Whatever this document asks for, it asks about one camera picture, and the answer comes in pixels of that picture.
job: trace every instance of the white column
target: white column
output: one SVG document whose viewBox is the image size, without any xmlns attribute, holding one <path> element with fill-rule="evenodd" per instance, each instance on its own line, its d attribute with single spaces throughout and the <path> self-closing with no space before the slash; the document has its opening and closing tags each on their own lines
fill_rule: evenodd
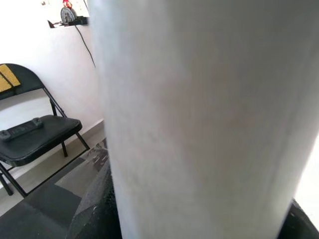
<svg viewBox="0 0 319 239">
<path fill-rule="evenodd" d="M 319 1 L 93 0 L 125 239 L 274 239 L 319 125 Z"/>
</svg>

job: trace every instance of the tiled floor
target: tiled floor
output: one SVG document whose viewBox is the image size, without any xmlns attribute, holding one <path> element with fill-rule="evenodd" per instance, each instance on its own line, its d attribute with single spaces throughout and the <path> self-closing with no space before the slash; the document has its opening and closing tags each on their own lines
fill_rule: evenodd
<svg viewBox="0 0 319 239">
<path fill-rule="evenodd" d="M 94 146 L 105 138 L 103 126 L 100 130 L 96 131 L 93 135 L 85 137 L 85 140 L 89 146 Z M 69 145 L 67 145 L 68 157 L 63 156 L 62 149 L 58 150 L 56 153 L 51 155 L 47 160 L 39 163 L 36 167 L 24 173 L 20 176 L 17 181 L 23 187 L 26 192 L 29 192 L 46 178 L 54 174 L 70 160 L 79 155 L 83 150 L 83 145 L 75 140 Z M 9 196 L 4 188 L 0 189 L 0 216 L 8 211 L 11 207 L 16 205 L 22 200 L 22 196 L 14 190 L 14 194 Z"/>
<path fill-rule="evenodd" d="M 295 199 L 319 229 L 319 136 L 303 172 Z"/>
</svg>

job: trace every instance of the chair backrest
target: chair backrest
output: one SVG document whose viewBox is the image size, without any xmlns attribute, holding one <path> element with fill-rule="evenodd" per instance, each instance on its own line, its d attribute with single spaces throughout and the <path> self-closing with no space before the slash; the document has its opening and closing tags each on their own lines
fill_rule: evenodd
<svg viewBox="0 0 319 239">
<path fill-rule="evenodd" d="M 17 79 L 20 81 L 19 86 L 13 87 L 4 92 L 0 92 L 0 100 L 9 98 L 11 96 L 19 95 L 25 92 L 43 89 L 44 84 L 38 78 L 38 76 L 31 70 L 16 64 L 7 64 L 6 66 L 14 73 Z"/>
</svg>

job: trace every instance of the black mat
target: black mat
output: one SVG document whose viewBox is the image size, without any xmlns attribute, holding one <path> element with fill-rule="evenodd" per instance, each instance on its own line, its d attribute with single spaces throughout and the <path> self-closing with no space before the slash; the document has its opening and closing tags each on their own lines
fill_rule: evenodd
<svg viewBox="0 0 319 239">
<path fill-rule="evenodd" d="M 108 159 L 105 147 L 105 141 L 99 143 L 0 217 L 0 238 L 65 239 L 80 204 L 80 194 L 91 183 L 78 182 L 84 175 L 86 180 L 94 179 Z M 83 170 L 90 172 L 89 177 Z"/>
</svg>

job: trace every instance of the white wall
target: white wall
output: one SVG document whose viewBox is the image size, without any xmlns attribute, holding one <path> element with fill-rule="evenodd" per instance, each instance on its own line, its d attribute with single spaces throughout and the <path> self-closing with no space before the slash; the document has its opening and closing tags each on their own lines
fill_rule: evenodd
<svg viewBox="0 0 319 239">
<path fill-rule="evenodd" d="M 124 239 L 275 239 L 319 126 L 319 1 L 92 0 Z"/>
<path fill-rule="evenodd" d="M 103 118 L 95 68 L 76 29 L 50 29 L 43 13 L 37 0 L 0 1 L 0 63 L 35 72 L 66 114 L 80 119 L 87 131 Z M 89 27 L 79 29 L 92 49 Z M 45 114 L 51 109 L 42 92 L 6 99 L 0 102 L 0 129 Z"/>
</svg>

